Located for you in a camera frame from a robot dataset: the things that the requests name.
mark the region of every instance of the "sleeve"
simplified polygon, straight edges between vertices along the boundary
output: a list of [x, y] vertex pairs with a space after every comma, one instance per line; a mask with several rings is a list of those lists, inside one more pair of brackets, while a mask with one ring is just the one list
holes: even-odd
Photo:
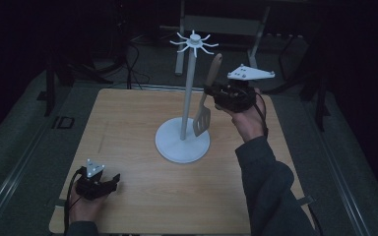
[[315, 235], [291, 191], [293, 173], [278, 162], [265, 137], [235, 151], [241, 167], [251, 235]]
[[76, 221], [70, 224], [67, 236], [97, 236], [97, 227], [91, 221]]

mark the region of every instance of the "wooden table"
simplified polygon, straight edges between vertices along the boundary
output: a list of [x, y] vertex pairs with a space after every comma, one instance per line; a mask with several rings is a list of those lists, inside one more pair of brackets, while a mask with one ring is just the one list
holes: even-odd
[[[190, 117], [201, 97], [193, 92]], [[162, 157], [155, 144], [158, 127], [181, 117], [184, 92], [102, 89], [96, 99], [60, 199], [66, 199], [73, 173], [90, 158], [105, 164], [102, 180], [121, 173], [118, 190], [106, 201], [97, 222], [100, 233], [132, 234], [249, 234], [249, 220], [234, 150], [243, 142], [230, 117], [212, 111], [211, 145], [201, 159], [177, 164]], [[303, 192], [269, 97], [269, 143], [278, 160], [295, 175], [292, 190]], [[63, 209], [57, 207], [49, 229], [61, 233]]]

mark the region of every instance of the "stand base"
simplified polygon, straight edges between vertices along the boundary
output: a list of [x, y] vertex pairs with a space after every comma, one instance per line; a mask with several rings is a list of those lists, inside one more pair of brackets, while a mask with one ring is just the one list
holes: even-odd
[[180, 140], [182, 118], [173, 118], [164, 122], [156, 133], [156, 146], [164, 158], [176, 163], [190, 163], [198, 160], [210, 147], [210, 134], [205, 131], [199, 137], [192, 129], [193, 119], [188, 119], [186, 139]]

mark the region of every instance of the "human hand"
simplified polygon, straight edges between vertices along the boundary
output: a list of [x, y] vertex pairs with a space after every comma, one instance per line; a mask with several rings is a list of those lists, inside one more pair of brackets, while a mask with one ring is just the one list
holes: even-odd
[[69, 200], [70, 206], [70, 222], [75, 221], [96, 221], [97, 215], [103, 207], [103, 203], [108, 198], [108, 195], [97, 198], [93, 201], [89, 201], [85, 198], [82, 198], [76, 192], [76, 185], [72, 188], [71, 197]]
[[[260, 90], [258, 88], [254, 88], [254, 90], [258, 94], [260, 94]], [[256, 104], [266, 118], [266, 105], [264, 103], [264, 100], [260, 97], [260, 95], [256, 96]], [[223, 111], [225, 111], [232, 117], [231, 121], [237, 128], [237, 131], [243, 139], [244, 143], [265, 135], [265, 129], [267, 129], [265, 121], [259, 115], [254, 106], [239, 113], [234, 113], [226, 109], [223, 109]]]

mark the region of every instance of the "white mug tree stand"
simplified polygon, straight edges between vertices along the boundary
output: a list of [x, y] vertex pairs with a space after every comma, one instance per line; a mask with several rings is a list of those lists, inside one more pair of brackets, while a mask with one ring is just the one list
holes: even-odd
[[192, 30], [189, 38], [183, 37], [177, 33], [180, 38], [186, 40], [171, 43], [175, 45], [186, 44], [182, 50], [177, 53], [183, 53], [189, 48], [188, 70], [186, 76], [185, 100], [183, 104], [183, 116], [172, 118], [164, 122], [156, 133], [156, 146], [164, 158], [176, 163], [190, 163], [200, 159], [208, 151], [211, 143], [210, 134], [205, 131], [196, 137], [193, 131], [193, 119], [189, 118], [189, 106], [192, 95], [193, 78], [195, 75], [195, 66], [197, 58], [197, 49], [201, 48], [207, 54], [214, 54], [207, 51], [205, 46], [215, 47], [217, 44], [207, 44], [204, 41], [210, 36], [201, 38]]

